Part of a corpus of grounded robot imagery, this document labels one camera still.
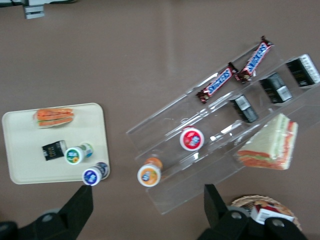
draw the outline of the yogurt lid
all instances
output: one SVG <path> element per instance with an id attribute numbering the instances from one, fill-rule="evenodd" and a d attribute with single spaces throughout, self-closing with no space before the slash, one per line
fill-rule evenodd
<path id="1" fill-rule="evenodd" d="M 161 171 L 152 164 L 143 165 L 137 174 L 138 181 L 145 187 L 153 187 L 160 182 Z"/>
<path id="2" fill-rule="evenodd" d="M 80 163 L 84 157 L 83 151 L 78 147 L 68 148 L 64 153 L 65 160 L 71 165 Z"/>
<path id="3" fill-rule="evenodd" d="M 86 185 L 95 186 L 101 180 L 102 174 L 94 168 L 85 170 L 82 174 L 82 180 Z"/>
<path id="4" fill-rule="evenodd" d="M 180 135 L 180 145 L 188 151 L 199 150 L 204 145 L 204 142 L 203 133 L 194 127 L 185 128 Z"/>

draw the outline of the plastic display rack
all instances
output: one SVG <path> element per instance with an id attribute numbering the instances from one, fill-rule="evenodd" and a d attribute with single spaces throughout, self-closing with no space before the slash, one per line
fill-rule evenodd
<path id="1" fill-rule="evenodd" d="M 233 65 L 242 69 L 255 49 L 257 46 L 236 58 Z M 216 185 L 244 168 L 235 153 L 277 114 L 297 122 L 298 135 L 320 120 L 319 85 L 299 87 L 276 46 L 256 68 L 250 82 L 242 84 L 233 76 L 203 104 L 196 94 L 224 69 L 127 132 L 137 149 L 135 160 L 139 166 L 152 156 L 163 163 L 159 184 L 146 188 L 161 214 L 201 194 L 204 184 Z M 292 96 L 284 103 L 274 104 L 259 82 L 274 73 L 279 74 Z M 245 122 L 236 112 L 231 99 L 239 95 L 244 95 L 257 113 L 256 121 Z M 204 134 L 204 145 L 198 151 L 187 151 L 180 145 L 180 134 L 186 126 L 194 126 Z"/>

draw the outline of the wicker basket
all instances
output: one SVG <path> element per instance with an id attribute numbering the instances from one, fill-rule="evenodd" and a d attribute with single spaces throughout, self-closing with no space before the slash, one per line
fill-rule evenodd
<path id="1" fill-rule="evenodd" d="M 300 231 L 302 231 L 300 223 L 298 222 L 298 218 L 294 215 L 294 213 L 289 208 L 282 205 L 280 202 L 272 199 L 271 197 L 261 195 L 247 195 L 234 200 L 231 203 L 231 206 L 252 210 L 255 205 L 255 202 L 257 201 L 266 201 L 271 204 L 276 204 L 277 207 L 281 209 L 281 211 L 284 214 L 294 217 L 293 223 L 296 225 L 298 229 L 300 229 Z"/>

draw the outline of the tray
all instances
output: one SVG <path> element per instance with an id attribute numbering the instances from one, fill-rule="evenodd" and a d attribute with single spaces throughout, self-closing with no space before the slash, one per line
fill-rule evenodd
<path id="1" fill-rule="evenodd" d="M 83 171 L 97 162 L 105 162 L 110 167 L 101 106 L 97 103 L 84 103 L 57 108 L 72 108 L 73 121 L 39 129 L 32 118 L 37 109 L 11 111 L 3 115 L 2 127 L 9 174 L 14 183 L 82 181 Z M 68 148 L 90 143 L 94 152 L 91 157 L 77 165 L 68 164 L 64 157 L 46 161 L 42 146 L 60 140 L 65 140 Z"/>

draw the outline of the small black box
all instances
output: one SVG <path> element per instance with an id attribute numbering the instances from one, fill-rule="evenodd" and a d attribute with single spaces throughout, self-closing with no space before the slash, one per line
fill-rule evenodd
<path id="1" fill-rule="evenodd" d="M 292 99 L 289 89 L 277 72 L 259 82 L 272 103 L 281 104 Z"/>
<path id="2" fill-rule="evenodd" d="M 249 101 L 244 95 L 238 95 L 235 98 L 231 99 L 236 112 L 240 115 L 240 117 L 247 123 L 253 123 L 258 119 L 258 115 L 255 110 L 250 105 Z"/>
<path id="3" fill-rule="evenodd" d="M 320 75 L 308 54 L 303 54 L 286 63 L 300 87 L 320 82 Z"/>
<path id="4" fill-rule="evenodd" d="M 66 150 L 67 146 L 64 140 L 56 141 L 42 147 L 46 161 L 63 157 Z"/>

